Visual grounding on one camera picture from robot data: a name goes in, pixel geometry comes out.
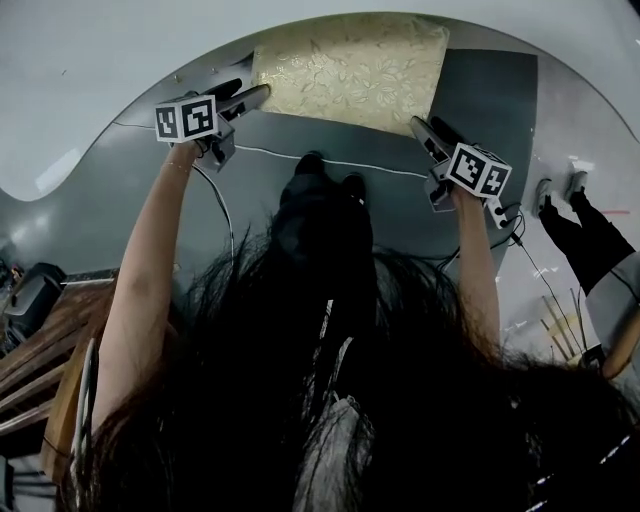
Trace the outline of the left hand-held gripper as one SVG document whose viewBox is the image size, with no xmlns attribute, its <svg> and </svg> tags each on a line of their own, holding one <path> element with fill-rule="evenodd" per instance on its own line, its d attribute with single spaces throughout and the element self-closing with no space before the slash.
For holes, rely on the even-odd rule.
<svg viewBox="0 0 640 512">
<path fill-rule="evenodd" d="M 258 109 L 271 95 L 261 84 L 241 93 L 241 78 L 219 83 L 203 92 L 159 103 L 154 107 L 156 140 L 174 145 L 195 141 L 200 147 L 201 166 L 219 172 L 235 153 L 234 128 L 228 121 Z M 216 98 L 223 101 L 223 116 Z"/>
</svg>

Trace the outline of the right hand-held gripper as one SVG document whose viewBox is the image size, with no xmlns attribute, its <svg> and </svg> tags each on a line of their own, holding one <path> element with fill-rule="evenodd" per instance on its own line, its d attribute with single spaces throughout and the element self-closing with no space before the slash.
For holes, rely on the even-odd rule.
<svg viewBox="0 0 640 512">
<path fill-rule="evenodd" d="M 500 196 L 512 167 L 488 150 L 469 141 L 441 117 L 433 116 L 429 124 L 418 116 L 409 122 L 416 140 L 436 163 L 430 170 L 437 187 L 429 193 L 436 213 L 451 212 L 455 205 L 450 197 L 452 185 L 458 185 L 479 198 L 491 214 L 498 229 L 508 220 Z"/>
</svg>

